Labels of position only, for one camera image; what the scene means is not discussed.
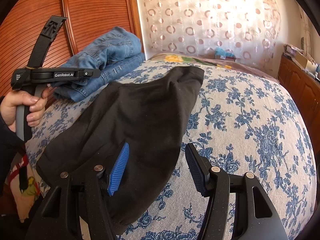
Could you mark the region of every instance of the cabinet door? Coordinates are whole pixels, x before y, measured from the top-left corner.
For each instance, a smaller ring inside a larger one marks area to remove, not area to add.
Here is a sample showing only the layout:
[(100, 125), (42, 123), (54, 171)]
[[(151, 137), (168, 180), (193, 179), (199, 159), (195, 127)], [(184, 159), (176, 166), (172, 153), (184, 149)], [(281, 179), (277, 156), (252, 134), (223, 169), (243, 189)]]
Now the cabinet door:
[(286, 79), (289, 78), (288, 75), (290, 74), (289, 72), (289, 66), (287, 63), (283, 62), (281, 60), (281, 64), (279, 67), (279, 72), (278, 72), (278, 80), (282, 86), (286, 88)]
[(313, 81), (306, 76), (304, 79), (303, 87), (301, 89), (300, 100), (298, 101), (298, 109), (306, 124), (307, 128), (310, 128), (311, 122), (315, 117), (315, 110), (318, 109), (318, 97), (319, 88), (313, 83)]
[(320, 111), (319, 104), (316, 107), (316, 114), (312, 120), (311, 128), (308, 129), (314, 154), (320, 153)]
[(291, 95), (293, 101), (298, 105), (298, 101), (301, 95), (301, 87), (303, 86), (303, 75), (305, 73), (298, 69), (296, 65), (291, 65), (289, 69), (289, 75), (286, 79), (285, 88)]

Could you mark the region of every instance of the hand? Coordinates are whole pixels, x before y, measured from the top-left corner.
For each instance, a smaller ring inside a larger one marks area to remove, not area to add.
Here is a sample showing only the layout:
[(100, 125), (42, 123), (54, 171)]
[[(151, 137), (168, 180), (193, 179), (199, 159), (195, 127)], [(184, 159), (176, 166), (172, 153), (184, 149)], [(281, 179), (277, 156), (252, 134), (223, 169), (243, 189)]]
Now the hand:
[(40, 124), (47, 103), (49, 88), (42, 92), (42, 98), (30, 95), (25, 91), (11, 91), (1, 102), (0, 114), (9, 129), (16, 131), (16, 109), (19, 105), (30, 106), (30, 114), (27, 115), (28, 125), (35, 127)]

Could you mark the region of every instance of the black t-shirt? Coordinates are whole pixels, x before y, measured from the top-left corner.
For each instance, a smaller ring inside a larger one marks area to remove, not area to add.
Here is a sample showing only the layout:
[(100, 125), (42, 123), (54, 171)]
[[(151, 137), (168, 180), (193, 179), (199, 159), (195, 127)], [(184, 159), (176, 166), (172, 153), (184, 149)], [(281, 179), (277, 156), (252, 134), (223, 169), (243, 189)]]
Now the black t-shirt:
[(115, 233), (121, 235), (169, 180), (203, 78), (202, 69), (185, 66), (149, 83), (111, 82), (69, 129), (49, 143), (37, 162), (39, 175), (52, 185), (61, 172), (76, 170), (97, 152), (101, 156), (97, 164), (103, 163), (127, 141), (130, 154), (119, 189), (105, 198)]

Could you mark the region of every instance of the yellow flower print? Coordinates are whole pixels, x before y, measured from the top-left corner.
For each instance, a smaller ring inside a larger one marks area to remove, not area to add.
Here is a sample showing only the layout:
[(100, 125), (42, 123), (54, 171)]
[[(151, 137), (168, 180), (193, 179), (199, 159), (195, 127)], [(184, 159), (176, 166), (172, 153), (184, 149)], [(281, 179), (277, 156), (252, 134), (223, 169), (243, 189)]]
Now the yellow flower print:
[(165, 56), (165, 60), (166, 61), (170, 61), (170, 62), (183, 62), (182, 57), (181, 56), (177, 56), (177, 55)]

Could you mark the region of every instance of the wardrobe door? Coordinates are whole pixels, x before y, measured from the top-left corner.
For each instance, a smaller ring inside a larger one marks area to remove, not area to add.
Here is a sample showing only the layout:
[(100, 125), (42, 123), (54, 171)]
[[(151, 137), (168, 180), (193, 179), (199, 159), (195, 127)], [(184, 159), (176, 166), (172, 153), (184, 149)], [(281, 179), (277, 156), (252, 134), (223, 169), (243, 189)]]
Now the wardrobe door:
[(76, 53), (114, 26), (135, 33), (130, 0), (62, 0)]

